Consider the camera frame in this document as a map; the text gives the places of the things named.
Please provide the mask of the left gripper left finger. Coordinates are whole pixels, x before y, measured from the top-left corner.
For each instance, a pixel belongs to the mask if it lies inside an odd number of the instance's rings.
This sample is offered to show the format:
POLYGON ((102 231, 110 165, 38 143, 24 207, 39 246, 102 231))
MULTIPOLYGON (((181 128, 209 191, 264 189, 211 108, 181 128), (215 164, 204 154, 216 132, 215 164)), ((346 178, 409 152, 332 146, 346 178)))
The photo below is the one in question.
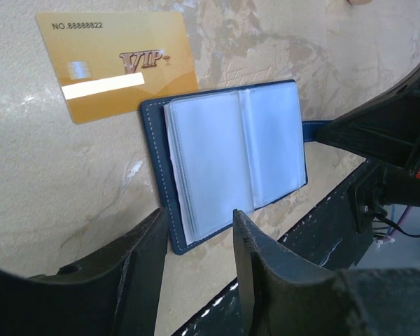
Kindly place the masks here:
POLYGON ((156 209, 55 275, 0 270, 0 335, 153 335, 167 226, 156 209))

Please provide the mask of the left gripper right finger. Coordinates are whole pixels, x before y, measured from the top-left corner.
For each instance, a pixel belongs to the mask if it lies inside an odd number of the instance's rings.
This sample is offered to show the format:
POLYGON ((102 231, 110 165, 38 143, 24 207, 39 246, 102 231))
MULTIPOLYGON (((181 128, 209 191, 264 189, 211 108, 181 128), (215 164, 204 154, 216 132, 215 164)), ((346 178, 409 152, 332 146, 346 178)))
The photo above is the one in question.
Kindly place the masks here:
POLYGON ((420 335, 420 269, 330 271, 233 213, 246 335, 420 335))

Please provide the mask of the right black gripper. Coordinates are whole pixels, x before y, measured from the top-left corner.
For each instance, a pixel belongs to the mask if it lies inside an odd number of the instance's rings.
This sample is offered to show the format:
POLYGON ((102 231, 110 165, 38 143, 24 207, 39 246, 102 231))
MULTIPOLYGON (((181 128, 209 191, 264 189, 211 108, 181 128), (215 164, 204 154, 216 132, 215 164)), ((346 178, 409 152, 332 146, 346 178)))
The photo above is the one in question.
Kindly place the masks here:
POLYGON ((316 140, 420 175, 420 63, 379 96, 323 126, 316 140))

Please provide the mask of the blue leather card holder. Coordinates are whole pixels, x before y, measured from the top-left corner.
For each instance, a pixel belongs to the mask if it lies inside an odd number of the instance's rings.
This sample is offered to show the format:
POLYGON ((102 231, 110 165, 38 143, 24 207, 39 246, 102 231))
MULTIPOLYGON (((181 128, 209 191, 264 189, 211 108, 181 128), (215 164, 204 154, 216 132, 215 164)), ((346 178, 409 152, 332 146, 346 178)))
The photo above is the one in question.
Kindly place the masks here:
POLYGON ((169 237, 183 255, 308 182, 304 121, 294 80, 148 99, 139 107, 169 237))

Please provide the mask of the gold VIP credit card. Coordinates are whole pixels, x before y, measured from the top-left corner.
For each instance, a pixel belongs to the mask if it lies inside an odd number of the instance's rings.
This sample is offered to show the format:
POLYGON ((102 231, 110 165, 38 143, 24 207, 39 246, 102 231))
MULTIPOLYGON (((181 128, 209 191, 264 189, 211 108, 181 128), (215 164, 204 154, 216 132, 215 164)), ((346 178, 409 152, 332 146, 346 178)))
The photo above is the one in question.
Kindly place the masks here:
POLYGON ((76 124, 198 89, 179 12, 38 13, 36 19, 76 124))

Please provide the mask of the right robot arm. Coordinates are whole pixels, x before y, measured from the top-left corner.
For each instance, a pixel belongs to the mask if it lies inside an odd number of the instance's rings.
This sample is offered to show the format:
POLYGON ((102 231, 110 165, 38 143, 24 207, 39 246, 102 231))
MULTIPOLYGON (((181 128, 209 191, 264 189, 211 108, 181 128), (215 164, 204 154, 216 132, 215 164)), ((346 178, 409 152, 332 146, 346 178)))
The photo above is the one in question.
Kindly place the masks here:
POLYGON ((322 126, 315 140, 372 163, 348 189, 357 230, 373 218, 399 230, 383 206, 420 207, 420 63, 392 88, 322 126))

